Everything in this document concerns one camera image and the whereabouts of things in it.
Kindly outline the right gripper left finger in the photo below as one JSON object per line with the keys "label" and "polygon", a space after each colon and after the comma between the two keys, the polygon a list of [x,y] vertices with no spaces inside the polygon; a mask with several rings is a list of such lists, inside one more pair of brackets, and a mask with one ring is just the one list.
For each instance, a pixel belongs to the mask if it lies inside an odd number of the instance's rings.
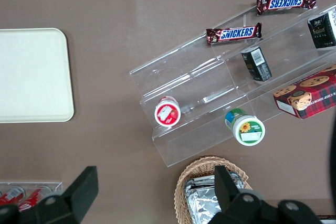
{"label": "right gripper left finger", "polygon": [[81,223],[99,192],[96,166],[88,166],[61,194],[51,195],[34,207],[1,206],[1,223]]}

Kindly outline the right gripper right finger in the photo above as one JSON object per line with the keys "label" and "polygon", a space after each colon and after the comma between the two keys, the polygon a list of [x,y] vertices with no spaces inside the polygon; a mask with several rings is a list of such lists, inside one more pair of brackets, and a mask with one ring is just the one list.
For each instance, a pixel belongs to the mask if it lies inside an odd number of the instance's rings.
{"label": "right gripper right finger", "polygon": [[240,191],[224,166],[216,166],[214,175],[221,212],[210,223],[321,223],[300,201],[282,200],[273,207],[248,191]]}

